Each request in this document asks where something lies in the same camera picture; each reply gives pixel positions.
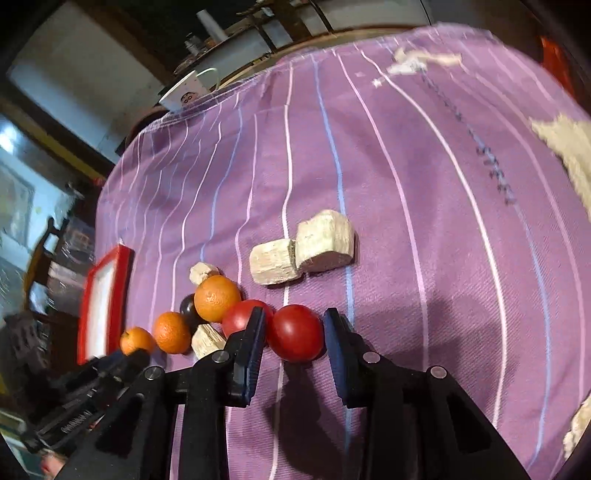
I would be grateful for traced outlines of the person's left hand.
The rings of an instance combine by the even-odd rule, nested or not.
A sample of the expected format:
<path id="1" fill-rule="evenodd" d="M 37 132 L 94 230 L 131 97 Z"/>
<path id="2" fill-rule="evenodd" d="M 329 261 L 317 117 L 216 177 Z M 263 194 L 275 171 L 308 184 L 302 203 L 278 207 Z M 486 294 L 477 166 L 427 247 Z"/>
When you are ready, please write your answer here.
<path id="1" fill-rule="evenodd" d="M 41 470 L 45 480 L 54 480 L 60 473 L 67 459 L 54 452 L 46 452 L 42 455 Z"/>

